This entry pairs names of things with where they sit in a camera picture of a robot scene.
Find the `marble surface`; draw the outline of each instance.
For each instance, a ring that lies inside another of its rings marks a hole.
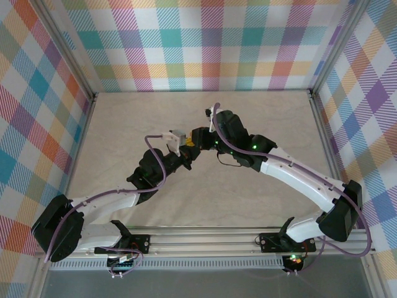
[[[262,134],[310,167],[329,174],[305,91],[214,93],[102,93],[77,162],[68,197],[115,188],[132,174],[148,149],[143,138],[170,129],[209,126],[204,110],[215,102],[238,114],[249,133]],[[154,147],[167,151],[165,143]],[[233,163],[230,156],[221,156]],[[149,201],[97,222],[125,225],[279,227],[316,206],[286,184],[252,169],[221,165],[204,151],[180,168]]]

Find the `plaid wallpaper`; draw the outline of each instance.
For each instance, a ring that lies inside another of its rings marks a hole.
[[[397,0],[372,0],[319,93],[345,180],[365,187],[364,213],[397,297]]]
[[[89,101],[28,0],[0,1],[0,297],[22,297],[30,228],[65,189]]]
[[[354,0],[46,3],[94,89],[120,92],[307,89]]]

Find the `purple cable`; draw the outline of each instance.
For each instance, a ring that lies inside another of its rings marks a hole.
[[[143,261],[143,253],[142,253],[142,251],[140,251],[140,250],[133,250],[133,249],[129,249],[129,248],[112,248],[112,247],[104,247],[104,246],[100,246],[100,248],[103,248],[104,250],[112,250],[112,251],[128,251],[128,252],[131,252],[131,253],[138,253],[138,254],[141,256],[139,262],[137,262],[137,264],[134,265],[134,267],[128,269],[127,271],[125,271],[125,272],[123,272],[123,273],[120,273],[120,274],[118,275],[118,276],[120,276],[120,277],[123,277],[124,275],[127,275],[128,273],[130,273],[130,272],[132,272],[133,270],[135,270],[135,268],[138,267],[140,264],[142,264],[142,261]],[[110,273],[111,273],[112,276],[117,276],[117,274],[115,274],[114,271],[113,271],[113,268],[114,268],[114,267],[115,267],[115,266],[113,265],[113,266],[110,268]]]
[[[163,137],[162,135],[147,135],[145,137],[145,143],[147,144],[147,146],[149,147],[150,151],[152,152],[152,154],[156,158],[157,162],[160,164],[161,171],[163,172],[163,180],[157,186],[155,186],[154,188],[151,188],[151,189],[119,189],[119,190],[113,189],[111,191],[105,191],[105,192],[102,192],[100,194],[96,194],[95,196],[90,197],[89,199],[86,199],[84,202],[86,202],[88,204],[88,203],[91,203],[92,201],[94,201],[94,200],[96,200],[96,199],[98,199],[100,197],[107,196],[108,194],[116,194],[116,193],[120,193],[120,192],[127,193],[127,194],[141,194],[141,193],[144,193],[144,192],[157,191],[158,189],[160,189],[164,185],[166,180],[167,180],[167,173],[166,173],[166,169],[165,169],[163,163],[160,160],[160,157],[157,155],[157,153],[155,152],[153,147],[150,145],[148,139],[149,138],[162,138],[162,137]],[[48,250],[47,250],[47,254],[45,255],[44,263],[48,262],[48,260],[51,257],[51,252],[52,252],[52,249],[54,247],[55,240],[56,240],[56,238],[57,238],[57,236],[58,236],[58,234],[59,234],[59,232],[61,230],[62,225],[65,223],[66,219],[74,211],[76,211],[77,209],[79,209],[81,206],[84,205],[84,202],[78,203],[76,206],[74,206],[72,209],[70,209],[69,212],[66,213],[66,215],[59,222],[59,224],[56,227],[56,229],[54,231],[54,234],[53,234],[53,236],[51,238],[50,245],[48,246]]]
[[[273,154],[268,154],[268,153],[263,153],[263,152],[254,152],[254,151],[246,151],[246,150],[242,150],[240,148],[237,148],[236,146],[232,145],[231,143],[229,143],[229,141],[227,141],[227,139],[225,138],[225,136],[223,136],[220,132],[219,129],[219,125],[218,125],[218,121],[216,119],[216,110],[219,109],[220,107],[220,103],[217,102],[214,106],[213,106],[213,124],[215,126],[216,131],[218,132],[218,136],[221,138],[221,140],[223,141],[223,143],[225,143],[228,147],[230,147],[231,149],[233,149],[236,152],[240,152],[242,154],[247,154],[247,155],[256,155],[256,156],[264,156],[266,158],[270,158],[270,159],[274,159],[274,160],[278,160],[281,161],[282,163],[286,163],[286,164],[291,164],[292,161],[286,159],[286,158],[282,158],[280,156],[277,155],[273,155]],[[300,171],[306,173],[307,175],[311,176],[312,178],[314,178],[315,180],[324,183],[327,187],[333,187],[332,183],[330,183],[328,180],[318,176],[317,174],[313,173],[312,171],[310,171],[309,169],[306,169],[304,166],[301,166],[297,163],[292,164],[292,166],[294,168],[299,169]],[[340,251],[341,253],[347,255],[347,256],[354,256],[354,257],[362,257],[365,256],[370,250],[371,250],[371,244],[372,244],[372,238],[371,238],[371,233],[370,233],[370,228],[368,226],[368,223],[364,217],[364,215],[362,214],[360,208],[355,204],[355,202],[347,195],[345,194],[343,191],[341,191],[340,189],[334,187],[333,190],[340,196],[344,197],[349,204],[354,208],[354,210],[358,213],[363,225],[364,225],[364,229],[365,229],[365,233],[367,234],[367,247],[364,249],[363,252],[361,253],[349,253],[346,250],[343,250],[342,248],[339,248],[338,246],[336,246],[335,244],[322,239],[320,237],[318,237],[322,242],[324,242],[325,244],[328,244],[329,246],[335,248],[337,251]]]
[[[323,245],[321,245],[320,251],[319,251],[318,254],[316,255],[316,258],[313,260],[313,262],[311,262],[308,266],[306,266],[305,268],[303,268],[301,271],[303,271],[303,270],[306,271],[307,269],[312,268],[313,265],[314,265],[315,263],[318,262],[318,260],[320,259],[320,256],[321,256],[321,255],[323,254],[323,252],[324,252],[324,248],[325,248],[325,236],[324,236],[323,238],[320,238],[320,237],[317,237],[317,238],[320,239],[320,240],[322,241]]]

